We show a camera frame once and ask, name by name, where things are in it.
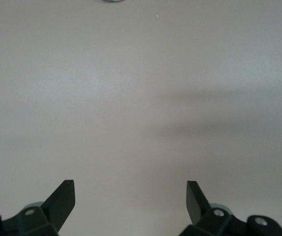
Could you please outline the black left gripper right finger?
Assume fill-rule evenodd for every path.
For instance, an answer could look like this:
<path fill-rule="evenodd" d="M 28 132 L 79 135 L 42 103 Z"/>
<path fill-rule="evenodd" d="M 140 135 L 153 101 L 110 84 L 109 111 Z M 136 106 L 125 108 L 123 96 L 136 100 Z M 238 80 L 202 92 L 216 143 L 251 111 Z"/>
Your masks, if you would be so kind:
<path fill-rule="evenodd" d="M 192 223 L 181 236 L 282 236 L 282 227 L 270 217 L 251 215 L 244 222 L 226 207 L 210 204 L 196 181 L 187 182 L 186 207 Z"/>

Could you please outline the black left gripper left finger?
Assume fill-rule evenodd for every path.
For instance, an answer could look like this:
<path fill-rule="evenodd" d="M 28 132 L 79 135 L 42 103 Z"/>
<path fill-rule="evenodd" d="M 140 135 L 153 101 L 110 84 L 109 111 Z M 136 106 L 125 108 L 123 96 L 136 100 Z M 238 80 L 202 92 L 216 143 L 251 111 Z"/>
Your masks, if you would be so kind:
<path fill-rule="evenodd" d="M 57 236 L 75 206 L 75 184 L 64 180 L 44 201 L 26 206 L 2 220 L 0 236 Z"/>

